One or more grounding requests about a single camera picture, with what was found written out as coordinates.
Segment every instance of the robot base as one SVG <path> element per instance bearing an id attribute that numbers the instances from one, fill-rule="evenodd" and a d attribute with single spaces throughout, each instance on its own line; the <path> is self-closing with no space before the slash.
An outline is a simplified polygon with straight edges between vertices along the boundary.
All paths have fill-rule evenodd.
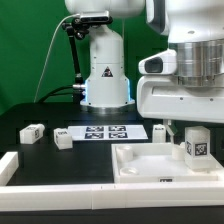
<path id="1" fill-rule="evenodd" d="M 124 106 L 120 107 L 94 107 L 88 105 L 84 100 L 80 103 L 81 110 L 97 114 L 117 114 L 135 110 L 135 101 L 131 100 Z"/>

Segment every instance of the green backdrop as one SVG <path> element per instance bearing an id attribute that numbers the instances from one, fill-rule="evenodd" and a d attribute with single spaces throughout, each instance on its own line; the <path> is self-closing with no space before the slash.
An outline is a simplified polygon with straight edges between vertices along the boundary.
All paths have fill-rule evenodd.
<path id="1" fill-rule="evenodd" d="M 0 0 L 0 114 L 15 104 L 33 102 L 52 35 L 67 15 L 64 0 Z M 148 28 L 145 10 L 124 24 L 125 70 L 135 98 L 138 62 L 166 49 L 166 37 Z M 121 20 L 115 19 L 110 27 L 122 34 Z M 77 44 L 81 72 L 87 78 L 88 37 Z M 69 41 L 60 29 L 38 96 L 73 82 Z M 70 96 L 51 100 L 72 101 Z"/>

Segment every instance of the robot camera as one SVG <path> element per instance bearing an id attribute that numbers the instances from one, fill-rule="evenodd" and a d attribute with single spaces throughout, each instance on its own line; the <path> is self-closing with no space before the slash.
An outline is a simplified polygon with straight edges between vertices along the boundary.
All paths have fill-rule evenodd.
<path id="1" fill-rule="evenodd" d="M 109 24 L 112 23 L 112 18 L 108 11 L 104 12 L 83 12 L 80 14 L 81 23 L 95 25 L 95 24 Z"/>

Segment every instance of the white cube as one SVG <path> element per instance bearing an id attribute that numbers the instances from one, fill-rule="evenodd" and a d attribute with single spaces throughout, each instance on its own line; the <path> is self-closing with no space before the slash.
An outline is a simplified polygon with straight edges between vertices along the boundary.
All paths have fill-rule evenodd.
<path id="1" fill-rule="evenodd" d="M 54 130 L 54 142 L 59 149 L 70 149 L 73 147 L 72 136 L 65 128 L 57 128 Z"/>
<path id="2" fill-rule="evenodd" d="M 192 170 L 214 167 L 210 155 L 210 131 L 202 126 L 185 129 L 185 163 Z"/>

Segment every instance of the warning label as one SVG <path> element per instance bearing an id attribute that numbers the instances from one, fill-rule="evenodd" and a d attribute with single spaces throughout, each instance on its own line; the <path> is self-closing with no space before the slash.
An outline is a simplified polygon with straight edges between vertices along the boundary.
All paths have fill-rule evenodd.
<path id="1" fill-rule="evenodd" d="M 113 74 L 109 67 L 107 67 L 102 75 L 102 77 L 113 77 Z"/>

